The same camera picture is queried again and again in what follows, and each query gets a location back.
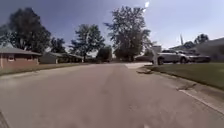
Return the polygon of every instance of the roof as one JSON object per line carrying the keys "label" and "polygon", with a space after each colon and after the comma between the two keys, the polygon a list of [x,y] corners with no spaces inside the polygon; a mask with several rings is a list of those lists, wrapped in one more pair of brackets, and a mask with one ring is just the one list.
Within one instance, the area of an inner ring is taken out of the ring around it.
{"label": "roof", "polygon": [[219,45],[224,45],[224,38],[219,38],[219,39],[215,39],[215,40],[209,40],[207,42],[198,44],[197,46],[200,45],[206,45],[206,46],[219,46]]}
{"label": "roof", "polygon": [[63,53],[55,53],[55,52],[49,52],[49,54],[57,57],[63,57]]}
{"label": "roof", "polygon": [[11,48],[11,47],[2,47],[0,48],[0,53],[3,54],[27,54],[27,55],[41,55],[39,53],[31,52],[31,51],[25,51],[18,48]]}
{"label": "roof", "polygon": [[75,54],[68,54],[68,55],[70,55],[70,56],[74,56],[74,57],[76,57],[76,58],[83,59],[83,57],[81,57],[81,56],[79,56],[79,55],[75,55]]}
{"label": "roof", "polygon": [[179,45],[179,46],[175,46],[175,47],[172,47],[172,48],[169,48],[171,50],[185,50],[186,48],[183,46],[183,45]]}
{"label": "roof", "polygon": [[78,56],[78,55],[75,55],[75,54],[55,53],[55,52],[48,52],[48,53],[51,54],[51,55],[53,55],[53,56],[56,56],[56,57],[64,57],[64,56],[68,55],[68,56],[76,57],[76,58],[79,58],[79,59],[82,59],[83,58],[83,57]]}

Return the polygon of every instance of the brick house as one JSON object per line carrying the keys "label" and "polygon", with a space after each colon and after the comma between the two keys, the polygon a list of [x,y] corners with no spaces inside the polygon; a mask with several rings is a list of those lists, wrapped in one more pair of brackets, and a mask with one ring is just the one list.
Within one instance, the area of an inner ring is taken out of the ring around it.
{"label": "brick house", "polygon": [[0,69],[26,68],[38,65],[40,55],[18,48],[0,48]]}
{"label": "brick house", "polygon": [[41,64],[80,63],[83,58],[68,53],[46,52],[39,58],[39,61]]}

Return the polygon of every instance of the road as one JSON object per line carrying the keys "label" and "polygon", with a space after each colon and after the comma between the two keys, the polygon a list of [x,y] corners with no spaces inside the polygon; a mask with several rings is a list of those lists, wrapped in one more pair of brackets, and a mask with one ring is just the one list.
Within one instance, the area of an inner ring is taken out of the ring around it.
{"label": "road", "polygon": [[223,128],[224,116],[125,64],[45,71],[0,81],[10,128]]}

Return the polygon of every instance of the house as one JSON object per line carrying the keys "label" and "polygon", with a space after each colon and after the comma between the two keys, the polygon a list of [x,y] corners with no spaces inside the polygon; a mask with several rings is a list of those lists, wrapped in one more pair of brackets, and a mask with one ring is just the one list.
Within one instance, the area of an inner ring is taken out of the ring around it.
{"label": "house", "polygon": [[47,52],[39,58],[39,61],[41,64],[78,63],[82,62],[83,58],[73,54]]}
{"label": "house", "polygon": [[224,61],[224,38],[210,40],[190,49],[196,53],[211,57],[212,61]]}
{"label": "house", "polygon": [[0,67],[1,69],[15,69],[32,67],[39,64],[39,53],[25,51],[18,48],[0,48]]}

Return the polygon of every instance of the window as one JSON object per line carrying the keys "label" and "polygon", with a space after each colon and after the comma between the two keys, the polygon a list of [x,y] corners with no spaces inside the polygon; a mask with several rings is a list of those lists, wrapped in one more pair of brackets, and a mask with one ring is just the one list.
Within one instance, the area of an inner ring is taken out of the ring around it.
{"label": "window", "polygon": [[8,61],[15,61],[14,54],[8,55]]}
{"label": "window", "polygon": [[162,53],[176,53],[174,50],[163,50]]}
{"label": "window", "polygon": [[28,56],[28,57],[27,57],[27,60],[28,60],[28,61],[32,61],[32,60],[33,60],[33,56],[32,56],[32,55],[31,55],[31,56]]}

